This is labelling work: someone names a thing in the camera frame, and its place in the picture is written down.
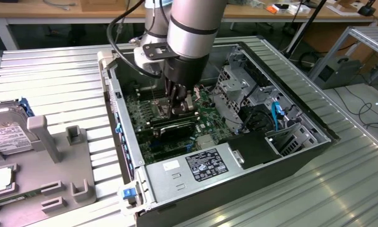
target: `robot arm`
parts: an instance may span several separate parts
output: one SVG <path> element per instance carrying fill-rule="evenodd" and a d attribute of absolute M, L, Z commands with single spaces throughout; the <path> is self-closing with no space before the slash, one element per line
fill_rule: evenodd
<path fill-rule="evenodd" d="M 161 78 L 165 80 L 165 94 L 169 97 L 169 117 L 195 111 L 193 88 L 208 63 L 227 2 L 175 0 L 172 7 L 165 7 L 169 25 L 164 20 L 161 8 L 147 9 L 148 30 L 141 39 L 141 47 L 135 50 L 135 60 L 137 65 L 143 66 L 143 47 L 147 48 L 147 44 L 163 43 L 167 40 L 167 49 L 173 52 L 173 57 L 169 56 L 157 62 L 163 65 Z"/>

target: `wooden table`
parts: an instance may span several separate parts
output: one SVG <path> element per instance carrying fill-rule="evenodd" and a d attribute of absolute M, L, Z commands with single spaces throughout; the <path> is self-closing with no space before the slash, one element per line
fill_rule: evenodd
<path fill-rule="evenodd" d="M 123 11 L 83 12 L 80 0 L 56 0 L 58 4 L 76 2 L 78 6 L 63 10 L 47 5 L 43 0 L 20 0 L 19 3 L 0 2 L 0 37 L 8 50 L 18 50 L 19 46 L 8 25 L 15 24 L 107 24 L 117 17 Z M 305 26 L 312 15 L 301 14 L 296 22 L 303 22 Z M 248 6 L 228 5 L 223 22 L 292 22 L 293 15 L 289 13 L 272 14 L 265 9 Z M 127 17 L 125 23 L 144 23 L 145 9 L 139 7 Z M 327 7 L 323 8 L 315 22 L 375 22 L 373 17 L 343 17 Z"/>

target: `green circuit board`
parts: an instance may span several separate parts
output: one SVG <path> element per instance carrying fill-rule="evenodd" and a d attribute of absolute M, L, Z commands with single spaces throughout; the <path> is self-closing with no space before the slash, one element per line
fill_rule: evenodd
<path fill-rule="evenodd" d="M 223 116 L 212 105 L 213 101 L 204 89 L 199 91 L 199 95 L 193 95 L 193 102 L 199 115 L 192 135 L 172 142 L 155 143 L 153 136 L 144 131 L 151 130 L 148 129 L 149 121 L 167 119 L 168 98 L 140 101 L 137 96 L 127 96 L 127 107 L 147 164 L 201 150 L 203 147 L 197 141 L 201 136 L 209 135 L 215 144 L 232 136 Z"/>

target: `aluminum workbench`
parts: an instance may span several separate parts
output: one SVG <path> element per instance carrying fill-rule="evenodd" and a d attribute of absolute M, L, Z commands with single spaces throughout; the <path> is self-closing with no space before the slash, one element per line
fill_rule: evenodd
<path fill-rule="evenodd" d="M 233 41 L 251 46 L 343 140 L 295 176 L 179 226 L 378 226 L 378 141 L 265 40 L 216 40 Z M 133 217 L 119 212 L 123 180 L 96 60 L 105 49 L 109 46 L 7 51 L 0 58 L 0 101 L 27 97 L 36 115 L 56 119 L 51 133 L 76 124 L 88 130 L 99 202 L 35 227 L 135 225 Z"/>

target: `power supply label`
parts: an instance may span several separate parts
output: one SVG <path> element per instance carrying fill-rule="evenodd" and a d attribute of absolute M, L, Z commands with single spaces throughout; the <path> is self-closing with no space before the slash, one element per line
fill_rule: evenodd
<path fill-rule="evenodd" d="M 31 141 L 19 125 L 0 129 L 2 152 L 28 146 L 31 146 Z"/>
<path fill-rule="evenodd" d="M 225 172 L 228 168 L 217 149 L 208 150 L 187 157 L 196 181 L 204 181 Z"/>

